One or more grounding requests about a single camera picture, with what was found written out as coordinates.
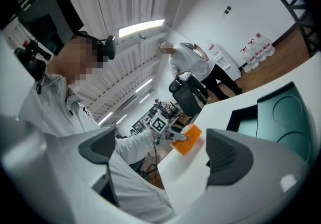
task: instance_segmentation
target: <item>white table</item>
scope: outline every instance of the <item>white table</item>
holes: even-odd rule
[[[188,210],[206,188],[210,168],[206,166],[206,129],[225,130],[233,110],[257,104],[257,99],[293,81],[311,119],[316,148],[321,140],[321,53],[288,74],[250,92],[206,105],[194,122],[201,137],[187,155],[172,150],[159,164],[165,190],[177,214]]]

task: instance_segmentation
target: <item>white shirt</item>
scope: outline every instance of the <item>white shirt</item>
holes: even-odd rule
[[[174,48],[175,54],[169,57],[170,67],[175,77],[180,71],[190,71],[198,81],[204,80],[215,66],[215,62],[204,61],[200,55],[193,50],[195,45],[191,43],[179,42]]]
[[[21,108],[21,120],[30,121],[43,133],[56,137],[100,128],[71,89],[71,96],[65,99],[64,77],[47,73],[40,94],[35,87]],[[166,192],[149,184],[129,167],[129,164],[144,158],[152,143],[151,130],[130,138],[116,139],[109,167],[120,209],[148,222],[163,223],[175,216]]]

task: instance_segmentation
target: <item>cable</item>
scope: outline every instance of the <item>cable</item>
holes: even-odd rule
[[[156,146],[154,146],[154,150],[155,150],[155,166],[156,166],[154,185],[156,186],[156,175],[157,175],[157,152],[156,152]]]

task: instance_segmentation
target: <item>wooden floor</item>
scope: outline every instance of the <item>wooden floor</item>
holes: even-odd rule
[[[275,48],[275,54],[260,63],[255,70],[252,70],[248,74],[242,71],[242,78],[238,79],[236,83],[243,89],[244,93],[283,76],[309,59],[304,40],[298,29],[295,29],[290,33],[285,39],[276,45]],[[225,85],[221,84],[220,88],[229,97],[235,96],[234,93]],[[216,96],[214,96],[210,91],[209,94],[212,98],[210,103],[218,101]],[[157,162],[159,163],[171,150],[170,142],[166,142],[162,147],[157,147]],[[151,163],[155,163],[155,153],[153,150],[151,150],[150,155],[152,157],[147,155],[145,158],[145,163],[142,166],[143,170],[146,170]],[[149,176],[149,182],[164,189],[159,174],[156,176],[156,184],[154,183],[154,173],[155,172]]]

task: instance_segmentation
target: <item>orange block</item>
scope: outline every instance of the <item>orange block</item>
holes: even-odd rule
[[[193,147],[197,139],[200,137],[202,131],[194,124],[186,126],[188,129],[183,133],[187,136],[185,141],[172,142],[171,146],[178,150],[180,154],[186,155],[187,152]]]

